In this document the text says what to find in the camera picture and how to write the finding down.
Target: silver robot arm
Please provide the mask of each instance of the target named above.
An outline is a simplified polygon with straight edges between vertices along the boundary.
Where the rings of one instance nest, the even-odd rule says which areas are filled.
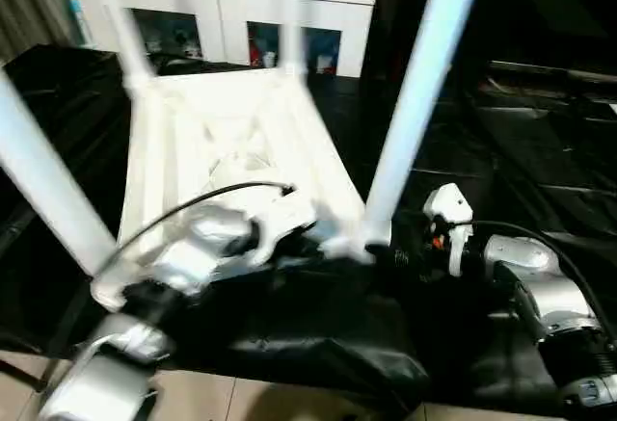
[[[431,193],[423,211],[437,237],[434,246],[449,251],[451,275],[465,274],[468,256],[475,264],[479,260],[482,277],[510,286],[516,312],[574,418],[613,413],[614,345],[581,289],[559,267],[557,253],[533,238],[474,240],[473,211],[453,183]],[[446,233],[439,232],[440,223]]]
[[[197,302],[212,281],[264,268],[282,237],[316,222],[300,192],[250,220],[214,204],[185,216],[174,239],[124,289],[123,308],[103,320],[50,391],[39,420],[147,419],[157,396],[152,377],[174,350],[163,320]]]

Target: curtain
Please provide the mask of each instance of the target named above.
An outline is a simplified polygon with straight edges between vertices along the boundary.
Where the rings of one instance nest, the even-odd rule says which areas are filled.
[[[74,44],[79,29],[69,0],[0,0],[0,60],[38,43]]]

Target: white cabinet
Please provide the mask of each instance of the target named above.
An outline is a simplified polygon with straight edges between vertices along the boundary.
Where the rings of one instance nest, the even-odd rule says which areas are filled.
[[[219,0],[228,62],[251,60],[248,23],[282,23],[282,0]],[[372,7],[303,0],[301,26],[340,32],[336,74],[360,77]]]
[[[107,12],[100,0],[78,0],[83,18],[88,25],[94,48],[118,51],[118,42],[114,28],[107,17]],[[210,62],[225,60],[225,50],[221,35],[221,22],[217,0],[121,0],[131,10],[166,13],[162,17],[190,18],[197,30],[197,43],[201,57]]]
[[[100,0],[77,1],[94,48],[117,51],[116,35]],[[126,8],[133,10],[143,32],[150,23],[155,26],[156,21],[165,18],[173,22],[170,25],[173,26],[174,35],[149,38],[146,41],[148,51],[157,51],[154,45],[165,45],[170,37],[182,38],[182,43],[190,47],[191,55],[211,62],[227,61],[249,65],[252,58],[255,59],[251,48],[250,28],[259,28],[263,23],[279,25],[282,22],[282,0],[121,2]],[[335,48],[329,48],[330,52],[335,53],[336,74],[360,76],[374,2],[375,0],[302,1],[302,26],[307,28],[309,34],[317,34],[314,30],[320,30],[320,34],[326,35],[329,44],[336,44]],[[311,55],[311,52],[315,50],[309,47],[307,53],[314,58],[315,54]]]

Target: tile floor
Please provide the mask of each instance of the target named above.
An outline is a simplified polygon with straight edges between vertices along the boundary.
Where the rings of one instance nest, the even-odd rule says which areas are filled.
[[[0,352],[0,358],[38,376],[42,357]],[[192,373],[163,372],[157,383],[165,394],[152,421],[373,421],[374,413],[333,392],[309,387]],[[34,421],[38,396],[28,386],[0,374],[0,421]],[[407,421],[540,421],[470,408],[426,404]]]

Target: wire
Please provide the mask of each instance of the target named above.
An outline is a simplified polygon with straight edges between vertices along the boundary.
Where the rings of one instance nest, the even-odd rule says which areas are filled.
[[[499,228],[508,228],[511,230],[516,230],[526,236],[540,240],[547,247],[553,250],[557,254],[557,256],[559,256],[561,260],[568,266],[568,269],[570,270],[569,272],[570,275],[574,277],[573,279],[576,281],[576,283],[578,284],[578,287],[581,289],[583,296],[585,296],[587,301],[589,301],[591,308],[596,314],[596,318],[601,323],[601,325],[604,328],[604,331],[606,332],[606,335],[610,339],[610,343],[612,345],[615,345],[615,343],[617,342],[615,339],[616,334],[612,328],[612,325],[610,324],[608,320],[608,317],[606,315],[606,312],[604,311],[604,308],[602,307],[602,305],[600,304],[600,301],[598,300],[598,297],[591,289],[591,286],[587,282],[587,279],[582,274],[580,269],[577,267],[577,264],[574,262],[574,260],[572,260],[568,254],[566,254],[560,247],[558,247],[549,236],[539,231],[532,230],[532,229],[526,228],[521,225],[511,224],[509,222],[502,222],[502,221],[470,221],[470,222],[457,222],[457,223],[448,224],[449,227],[455,227],[455,226],[461,226],[461,225],[472,225],[472,226],[485,225],[485,226],[494,226],[494,227],[499,227]]]
[[[199,202],[205,201],[207,199],[211,199],[213,197],[217,197],[219,195],[223,195],[229,192],[235,192],[237,190],[243,190],[245,188],[252,187],[277,187],[280,188],[282,194],[289,195],[294,192],[295,189],[291,185],[287,185],[279,182],[269,182],[269,181],[256,181],[256,182],[245,182],[245,183],[237,183],[234,185],[228,185],[223,188],[219,188],[217,190],[213,190],[212,192],[205,193],[203,195],[199,195],[198,197],[194,197],[189,199],[188,201],[179,204],[178,206],[170,209],[169,211],[163,213],[161,216],[154,219],[152,222],[138,230],[135,234],[133,234],[130,238],[128,238],[124,243],[122,243],[118,248],[103,262],[101,267],[98,269],[97,274],[90,280],[87,280],[75,293],[75,296],[69,303],[67,307],[67,311],[64,313],[63,318],[56,330],[55,334],[52,336],[49,345],[48,354],[51,355],[51,359],[45,366],[45,369],[40,377],[39,384],[37,387],[38,392],[42,392],[49,385],[49,380],[53,375],[58,363],[60,361],[59,355],[63,351],[63,349],[67,346],[70,335],[77,323],[77,320],[81,316],[81,311],[85,308],[88,303],[88,298],[90,296],[90,283],[103,275],[110,267],[112,267],[120,258],[123,252],[125,252],[128,248],[133,246],[135,242],[137,242],[142,236],[148,233],[150,230],[155,228],[157,225],[163,223],[170,217],[174,216],[178,212],[183,211],[184,209],[188,209]]]

